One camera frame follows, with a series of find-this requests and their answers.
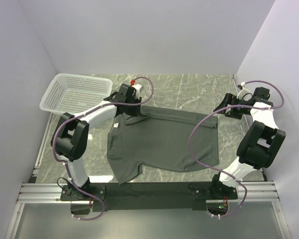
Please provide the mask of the dark grey t shirt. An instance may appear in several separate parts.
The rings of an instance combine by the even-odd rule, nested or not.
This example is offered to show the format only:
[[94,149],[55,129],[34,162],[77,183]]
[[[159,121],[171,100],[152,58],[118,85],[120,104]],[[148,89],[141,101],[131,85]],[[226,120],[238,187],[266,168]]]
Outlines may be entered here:
[[107,159],[119,184],[142,174],[142,166],[192,172],[219,164],[218,118],[142,106],[141,115],[115,117],[108,133]]

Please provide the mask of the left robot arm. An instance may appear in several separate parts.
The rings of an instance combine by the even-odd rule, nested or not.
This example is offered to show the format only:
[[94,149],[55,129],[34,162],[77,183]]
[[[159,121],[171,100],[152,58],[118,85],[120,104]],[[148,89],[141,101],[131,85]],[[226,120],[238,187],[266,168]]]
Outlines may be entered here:
[[100,123],[126,113],[140,115],[143,86],[132,80],[122,84],[96,106],[78,114],[64,113],[51,140],[52,154],[63,163],[68,174],[67,186],[78,200],[96,198],[90,192],[90,179],[86,173],[83,155],[87,148],[88,134]]

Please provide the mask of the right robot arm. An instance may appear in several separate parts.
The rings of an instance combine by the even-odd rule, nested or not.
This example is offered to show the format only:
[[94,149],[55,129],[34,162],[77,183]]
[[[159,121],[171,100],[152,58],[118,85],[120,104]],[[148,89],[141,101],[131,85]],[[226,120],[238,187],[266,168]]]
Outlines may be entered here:
[[212,178],[209,194],[215,199],[233,194],[238,181],[249,173],[271,166],[286,138],[275,123],[269,89],[257,87],[250,92],[245,84],[238,88],[238,95],[227,93],[215,111],[239,120],[250,115],[253,123],[238,146],[236,159]]

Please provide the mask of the white plastic basket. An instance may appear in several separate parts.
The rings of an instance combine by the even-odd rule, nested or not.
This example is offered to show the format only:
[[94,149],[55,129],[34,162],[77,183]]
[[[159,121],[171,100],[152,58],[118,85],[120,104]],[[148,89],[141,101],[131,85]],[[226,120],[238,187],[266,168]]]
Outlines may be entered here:
[[109,79],[61,73],[50,82],[39,107],[55,115],[81,113],[108,97],[112,86]]

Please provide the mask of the black base beam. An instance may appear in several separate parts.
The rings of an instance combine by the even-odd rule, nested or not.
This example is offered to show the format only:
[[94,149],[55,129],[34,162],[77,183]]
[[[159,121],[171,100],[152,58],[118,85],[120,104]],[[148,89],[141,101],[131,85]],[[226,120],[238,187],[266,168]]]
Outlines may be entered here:
[[74,214],[106,210],[192,209],[205,211],[208,200],[236,200],[234,188],[215,189],[211,182],[90,183],[82,194],[70,184],[62,187],[60,200],[71,202]]

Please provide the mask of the aluminium rail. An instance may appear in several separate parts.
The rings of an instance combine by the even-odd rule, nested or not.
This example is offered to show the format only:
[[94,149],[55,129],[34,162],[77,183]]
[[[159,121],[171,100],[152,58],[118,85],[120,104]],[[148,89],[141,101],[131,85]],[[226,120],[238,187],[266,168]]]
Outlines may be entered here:
[[[280,200],[274,182],[243,182],[248,190],[246,202],[277,202]],[[61,188],[57,184],[24,183],[16,202],[18,204],[70,204],[61,201]]]

